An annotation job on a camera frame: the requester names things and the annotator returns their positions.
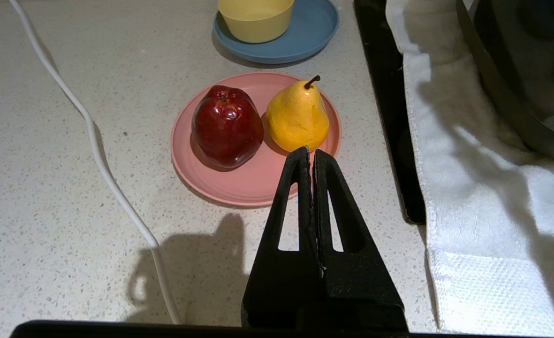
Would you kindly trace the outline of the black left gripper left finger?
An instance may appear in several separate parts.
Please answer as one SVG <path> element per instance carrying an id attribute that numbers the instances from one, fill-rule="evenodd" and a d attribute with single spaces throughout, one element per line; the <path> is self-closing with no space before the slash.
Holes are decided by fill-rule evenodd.
<path id="1" fill-rule="evenodd" d="M 289 191 L 298 190 L 296 252 L 279 249 Z M 294 328 L 299 312 L 320 299 L 321 273 L 313 215 L 310 153 L 301 147 L 285 161 L 241 302 L 247 328 Z"/>

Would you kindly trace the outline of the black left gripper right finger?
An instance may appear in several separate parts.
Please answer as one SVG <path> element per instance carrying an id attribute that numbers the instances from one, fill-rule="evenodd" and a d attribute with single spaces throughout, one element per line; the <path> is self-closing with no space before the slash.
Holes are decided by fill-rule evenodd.
<path id="1" fill-rule="evenodd" d="M 346 329 L 407 329 L 403 301 L 343 173 L 321 150 L 314 156 L 313 192 L 328 318 Z"/>

